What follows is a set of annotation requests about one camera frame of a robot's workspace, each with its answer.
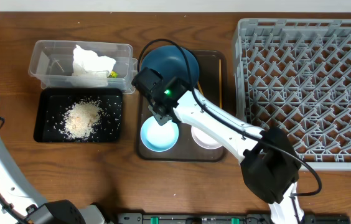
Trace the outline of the light blue bowl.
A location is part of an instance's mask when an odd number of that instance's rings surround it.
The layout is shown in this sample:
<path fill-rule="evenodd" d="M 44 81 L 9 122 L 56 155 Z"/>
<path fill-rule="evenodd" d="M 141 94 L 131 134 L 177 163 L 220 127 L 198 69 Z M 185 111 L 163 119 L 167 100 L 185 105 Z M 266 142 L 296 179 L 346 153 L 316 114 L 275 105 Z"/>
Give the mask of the light blue bowl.
<path fill-rule="evenodd" d="M 141 127 L 140 138 L 149 150 L 164 152 L 176 144 L 179 138 L 179 128 L 172 121 L 161 126 L 155 117 L 151 116 Z"/>

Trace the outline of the yellow green snack wrapper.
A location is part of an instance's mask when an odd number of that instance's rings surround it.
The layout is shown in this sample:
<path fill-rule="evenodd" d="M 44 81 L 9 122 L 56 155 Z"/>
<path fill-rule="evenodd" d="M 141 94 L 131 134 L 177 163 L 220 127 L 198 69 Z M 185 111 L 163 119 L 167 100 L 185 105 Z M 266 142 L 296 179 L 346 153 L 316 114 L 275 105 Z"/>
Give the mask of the yellow green snack wrapper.
<path fill-rule="evenodd" d="M 111 71 L 110 74 L 108 75 L 108 78 L 117 78 L 118 74 L 114 71 Z"/>

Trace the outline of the white napkin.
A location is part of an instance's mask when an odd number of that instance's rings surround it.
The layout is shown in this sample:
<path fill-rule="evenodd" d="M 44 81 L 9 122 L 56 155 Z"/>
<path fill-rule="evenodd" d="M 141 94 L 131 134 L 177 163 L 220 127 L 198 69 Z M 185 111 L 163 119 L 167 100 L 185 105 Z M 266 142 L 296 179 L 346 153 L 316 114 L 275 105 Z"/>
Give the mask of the white napkin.
<path fill-rule="evenodd" d="M 111 57 L 98 56 L 96 52 L 76 45 L 73 50 L 73 73 L 68 81 L 75 87 L 106 87 L 108 75 L 115 64 L 116 60 Z"/>

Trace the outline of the rice leftovers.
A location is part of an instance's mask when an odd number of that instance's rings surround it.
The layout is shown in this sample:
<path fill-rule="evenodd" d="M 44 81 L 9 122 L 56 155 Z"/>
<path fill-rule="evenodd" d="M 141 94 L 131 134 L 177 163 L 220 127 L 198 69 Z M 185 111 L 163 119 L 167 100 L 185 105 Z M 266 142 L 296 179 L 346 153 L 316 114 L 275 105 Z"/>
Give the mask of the rice leftovers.
<path fill-rule="evenodd" d="M 119 139 L 120 95 L 49 98 L 43 110 L 42 142 L 113 142 Z"/>

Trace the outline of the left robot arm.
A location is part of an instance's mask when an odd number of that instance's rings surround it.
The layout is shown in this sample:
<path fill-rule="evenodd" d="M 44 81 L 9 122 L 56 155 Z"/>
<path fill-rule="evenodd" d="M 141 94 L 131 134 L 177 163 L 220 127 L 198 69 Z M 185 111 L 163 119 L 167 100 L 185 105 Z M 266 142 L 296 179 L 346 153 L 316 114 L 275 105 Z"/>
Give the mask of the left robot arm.
<path fill-rule="evenodd" d="M 25 178 L 0 137 L 0 223 L 109 223 L 91 204 L 78 209 L 68 200 L 48 202 Z"/>

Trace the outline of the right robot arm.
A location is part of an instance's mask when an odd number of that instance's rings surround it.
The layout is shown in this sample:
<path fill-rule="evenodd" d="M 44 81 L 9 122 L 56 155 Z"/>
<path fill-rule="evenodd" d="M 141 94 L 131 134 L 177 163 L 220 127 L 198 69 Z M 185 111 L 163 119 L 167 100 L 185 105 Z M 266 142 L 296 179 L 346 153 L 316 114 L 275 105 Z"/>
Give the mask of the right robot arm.
<path fill-rule="evenodd" d="M 245 185 L 269 205 L 273 223 L 301 223 L 304 212 L 297 200 L 301 162 L 286 134 L 231 116 L 195 89 L 198 79 L 197 72 L 157 72 L 145 67 L 132 84 L 148 100 L 158 124 L 189 124 L 235 156 Z"/>

